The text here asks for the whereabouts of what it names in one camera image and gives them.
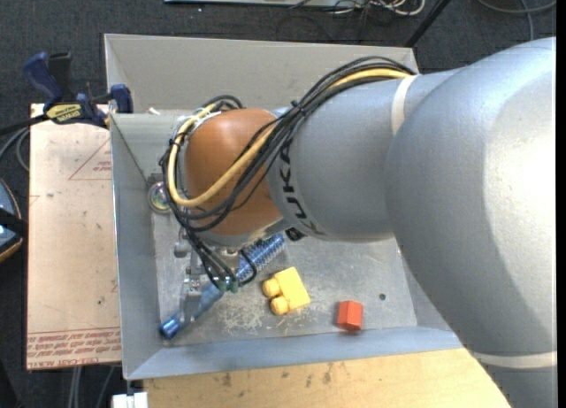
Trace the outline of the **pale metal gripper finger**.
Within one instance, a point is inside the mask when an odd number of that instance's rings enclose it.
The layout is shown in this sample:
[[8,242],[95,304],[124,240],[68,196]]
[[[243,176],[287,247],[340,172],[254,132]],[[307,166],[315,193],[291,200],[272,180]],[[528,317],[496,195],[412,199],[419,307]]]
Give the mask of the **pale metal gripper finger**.
[[183,283],[180,294],[180,322],[189,324],[198,316],[202,291],[199,286],[192,282]]

